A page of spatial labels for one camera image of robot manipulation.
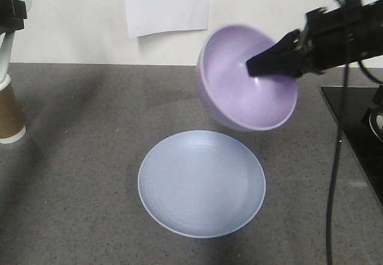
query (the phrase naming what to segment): light blue plate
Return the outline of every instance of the light blue plate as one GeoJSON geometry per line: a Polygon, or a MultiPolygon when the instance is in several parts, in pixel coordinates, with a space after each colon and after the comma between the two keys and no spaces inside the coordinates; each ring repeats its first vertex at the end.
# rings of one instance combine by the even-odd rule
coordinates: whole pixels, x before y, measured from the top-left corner
{"type": "Polygon", "coordinates": [[[266,181],[261,164],[242,143],[195,130],[170,136],[147,154],[138,191],[162,226],[183,236],[212,238],[253,219],[266,181]]]}

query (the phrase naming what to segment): gray countertop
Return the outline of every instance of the gray countertop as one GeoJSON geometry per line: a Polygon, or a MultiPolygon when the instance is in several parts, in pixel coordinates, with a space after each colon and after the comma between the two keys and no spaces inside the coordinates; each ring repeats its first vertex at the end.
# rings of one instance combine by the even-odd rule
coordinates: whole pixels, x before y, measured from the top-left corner
{"type": "MultiPolygon", "coordinates": [[[[0,145],[0,264],[326,263],[336,122],[320,86],[340,85],[340,69],[299,79],[291,118],[254,133],[212,119],[191,66],[21,63],[11,64],[9,73],[27,133],[0,145]],[[233,234],[182,237],[158,225],[141,204],[142,159],[162,139],[186,130],[232,136],[263,166],[265,202],[233,234]]],[[[356,69],[351,76],[354,86],[374,86],[356,69]]],[[[382,209],[347,142],[338,177],[334,263],[383,264],[382,209]]]]}

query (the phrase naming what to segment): white paper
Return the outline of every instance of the white paper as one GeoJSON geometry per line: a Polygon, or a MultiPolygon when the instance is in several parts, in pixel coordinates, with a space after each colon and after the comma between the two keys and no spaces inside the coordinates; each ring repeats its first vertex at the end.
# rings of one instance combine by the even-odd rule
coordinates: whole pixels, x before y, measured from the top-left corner
{"type": "Polygon", "coordinates": [[[207,29],[209,0],[125,0],[130,37],[207,29]]]}

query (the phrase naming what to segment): brown paper cup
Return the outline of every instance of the brown paper cup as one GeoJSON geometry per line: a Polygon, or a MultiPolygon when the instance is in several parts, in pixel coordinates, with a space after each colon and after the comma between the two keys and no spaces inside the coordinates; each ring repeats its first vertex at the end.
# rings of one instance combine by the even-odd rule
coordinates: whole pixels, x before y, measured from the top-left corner
{"type": "Polygon", "coordinates": [[[11,78],[7,74],[0,83],[0,144],[15,142],[24,134],[24,116],[14,96],[11,78]]]}

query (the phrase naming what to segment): black mount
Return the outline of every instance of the black mount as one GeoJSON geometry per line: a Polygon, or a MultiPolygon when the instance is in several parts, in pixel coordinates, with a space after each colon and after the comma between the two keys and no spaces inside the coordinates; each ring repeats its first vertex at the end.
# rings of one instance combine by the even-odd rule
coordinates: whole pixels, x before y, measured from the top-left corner
{"type": "Polygon", "coordinates": [[[0,0],[0,35],[24,29],[27,19],[24,1],[0,0]]]}

